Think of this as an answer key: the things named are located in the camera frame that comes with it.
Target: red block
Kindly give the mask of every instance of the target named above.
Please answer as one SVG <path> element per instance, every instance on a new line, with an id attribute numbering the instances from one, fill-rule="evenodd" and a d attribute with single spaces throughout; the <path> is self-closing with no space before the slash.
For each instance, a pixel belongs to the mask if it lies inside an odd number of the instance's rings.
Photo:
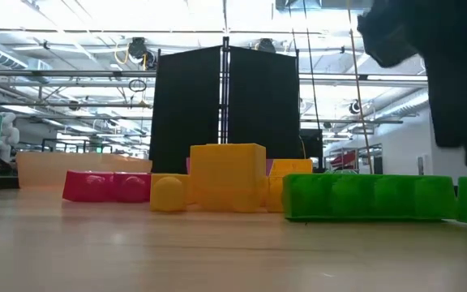
<path id="1" fill-rule="evenodd" d="M 123 203 L 148 202 L 151 199 L 151 174 L 114 173 L 114 197 Z"/>
<path id="2" fill-rule="evenodd" d="M 112 202 L 112 190 L 113 173 L 68 170 L 62 198 L 74 202 Z"/>

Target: black partition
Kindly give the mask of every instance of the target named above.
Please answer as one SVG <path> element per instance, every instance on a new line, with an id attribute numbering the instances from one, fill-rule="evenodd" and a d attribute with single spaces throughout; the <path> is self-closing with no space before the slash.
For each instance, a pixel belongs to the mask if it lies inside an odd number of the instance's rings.
<path id="1" fill-rule="evenodd" d="M 301 157 L 296 58 L 235 47 L 229 53 L 228 143 L 263 145 L 268 158 Z"/>
<path id="2" fill-rule="evenodd" d="M 221 47 L 160 57 L 149 159 L 153 173 L 186 174 L 190 147 L 218 141 Z"/>

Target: metal rod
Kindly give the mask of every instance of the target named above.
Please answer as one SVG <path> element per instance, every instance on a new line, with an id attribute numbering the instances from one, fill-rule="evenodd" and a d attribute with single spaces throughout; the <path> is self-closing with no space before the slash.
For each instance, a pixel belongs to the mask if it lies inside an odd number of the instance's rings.
<path id="1" fill-rule="evenodd" d="M 156 77 L 154 71 L 31 71 L 31 70 L 0 70 L 0 76 L 23 76 L 23 77 Z"/>
<path id="2" fill-rule="evenodd" d="M 17 105 L 17 106 L 48 106 L 48 107 L 112 107 L 112 108 L 147 108 L 150 105 L 145 104 L 67 104 L 67 103 L 33 103 L 33 102 L 0 102 L 3 105 Z"/>
<path id="3" fill-rule="evenodd" d="M 144 120 L 144 121 L 151 121 L 152 117 L 123 117 L 123 116 L 113 116 L 113 117 L 103 117 L 103 116 L 95 116 L 95 117 L 88 117 L 88 116 L 65 116 L 65 115 L 28 115 L 28 114 L 18 114 L 16 118 L 47 118 L 47 119 L 78 119 L 78 120 L 98 120 L 98 119 L 124 119 L 124 120 Z M 330 123 L 361 123 L 362 120 L 359 119 L 320 119 L 320 122 L 330 122 Z M 300 122 L 316 122 L 316 119 L 310 118 L 302 118 Z M 403 121 L 396 121 L 396 120 L 366 120 L 365 124 L 402 124 Z"/>
<path id="4" fill-rule="evenodd" d="M 37 28 L 31 28 L 31 29 L 18 29 L 18 28 L 0 28 L 0 34 L 1 33 L 58 33 L 57 30 L 55 29 L 37 29 Z M 85 29 L 65 29 L 65 33 L 73 33 L 73 34 L 85 34 L 88 33 L 88 30 Z M 89 33 L 91 34 L 155 34 L 155 33 L 170 33 L 170 34 L 175 34 L 175 33 L 189 33 L 189 34 L 217 34 L 217 35 L 224 35 L 225 32 L 222 30 L 216 30 L 216 31 L 189 31 L 189 30 L 98 30 L 98 29 L 90 29 Z M 229 33 L 240 33 L 240 34 L 283 34 L 283 35 L 289 35 L 289 31 L 287 32 L 275 32 L 275 31 L 229 31 Z M 295 32 L 295 34 L 300 34 L 300 35 L 305 35 L 306 32 Z M 325 35 L 325 32 L 310 32 L 311 35 Z"/>
<path id="5" fill-rule="evenodd" d="M 360 86 L 373 86 L 373 87 L 397 87 L 397 88 L 426 88 L 428 87 L 427 81 L 415 81 L 415 80 L 360 80 Z M 88 87 L 88 88 L 127 88 L 129 87 L 129 81 L 50 81 L 47 84 L 39 82 L 28 82 L 28 81 L 9 81 L 1 83 L 6 86 L 16 87 Z M 301 78 L 300 84 L 309 85 L 312 84 L 311 78 Z M 156 85 L 155 82 L 147 82 L 148 88 L 153 88 Z M 354 86 L 356 80 L 347 79 L 322 79 L 315 78 L 315 85 L 341 85 L 341 86 Z"/>

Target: table surface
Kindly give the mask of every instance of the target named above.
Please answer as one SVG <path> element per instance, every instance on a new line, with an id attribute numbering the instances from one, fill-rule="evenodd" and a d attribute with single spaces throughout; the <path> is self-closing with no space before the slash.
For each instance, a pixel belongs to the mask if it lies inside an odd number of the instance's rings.
<path id="1" fill-rule="evenodd" d="M 0 292 L 467 291 L 467 225 L 151 213 L 0 191 Z"/>

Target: yellow block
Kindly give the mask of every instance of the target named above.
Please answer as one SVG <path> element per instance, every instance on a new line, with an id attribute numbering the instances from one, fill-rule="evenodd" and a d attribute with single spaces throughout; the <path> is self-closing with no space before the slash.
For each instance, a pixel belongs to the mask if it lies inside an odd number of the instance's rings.
<path id="1" fill-rule="evenodd" d="M 257 144 L 191 147 L 191 194 L 204 210 L 253 213 L 266 191 L 265 147 Z"/>
<path id="2" fill-rule="evenodd" d="M 266 199 L 266 209 L 270 213 L 282 213 L 282 177 L 269 177 L 269 192 Z"/>
<path id="3" fill-rule="evenodd" d="M 185 185 L 174 176 L 157 179 L 151 186 L 152 211 L 180 212 L 185 211 Z"/>
<path id="4" fill-rule="evenodd" d="M 310 174 L 313 172 L 311 159 L 274 159 L 270 176 L 284 177 L 288 174 Z"/>
<path id="5" fill-rule="evenodd" d="M 185 194 L 185 204 L 194 204 L 195 200 L 191 198 L 191 193 L 189 192 L 189 176 L 188 174 L 152 174 L 151 175 L 151 197 L 154 192 L 154 185 L 163 178 L 176 178 L 183 185 L 183 190 Z"/>

